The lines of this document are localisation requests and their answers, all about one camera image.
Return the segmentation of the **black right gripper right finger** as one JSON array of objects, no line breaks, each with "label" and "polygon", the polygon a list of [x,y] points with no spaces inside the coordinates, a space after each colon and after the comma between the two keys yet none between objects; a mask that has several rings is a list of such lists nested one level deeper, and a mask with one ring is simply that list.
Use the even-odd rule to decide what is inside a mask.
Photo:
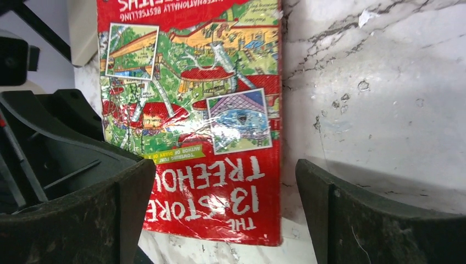
[{"label": "black right gripper right finger", "polygon": [[385,198],[306,159],[295,176],[317,263],[465,263],[465,215]]}]

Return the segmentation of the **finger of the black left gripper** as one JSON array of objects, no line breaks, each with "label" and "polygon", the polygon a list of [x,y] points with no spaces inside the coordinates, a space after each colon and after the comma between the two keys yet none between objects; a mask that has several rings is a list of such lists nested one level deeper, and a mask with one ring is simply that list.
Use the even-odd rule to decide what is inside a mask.
[{"label": "finger of the black left gripper", "polygon": [[1,214],[10,215],[113,177],[140,158],[104,141],[79,90],[1,93]]}]

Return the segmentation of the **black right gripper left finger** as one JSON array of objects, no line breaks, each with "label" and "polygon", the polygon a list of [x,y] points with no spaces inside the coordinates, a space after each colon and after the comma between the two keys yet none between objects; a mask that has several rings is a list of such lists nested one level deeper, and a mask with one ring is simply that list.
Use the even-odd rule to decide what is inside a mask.
[{"label": "black right gripper left finger", "polygon": [[138,246],[155,166],[1,215],[1,263],[150,263]]}]

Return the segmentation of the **red spine book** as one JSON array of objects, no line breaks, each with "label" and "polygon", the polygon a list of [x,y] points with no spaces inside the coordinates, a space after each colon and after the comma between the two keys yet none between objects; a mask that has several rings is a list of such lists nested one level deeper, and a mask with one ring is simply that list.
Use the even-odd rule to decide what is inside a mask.
[{"label": "red spine book", "polygon": [[143,230],[279,246],[280,1],[97,1],[105,140],[151,160]]}]

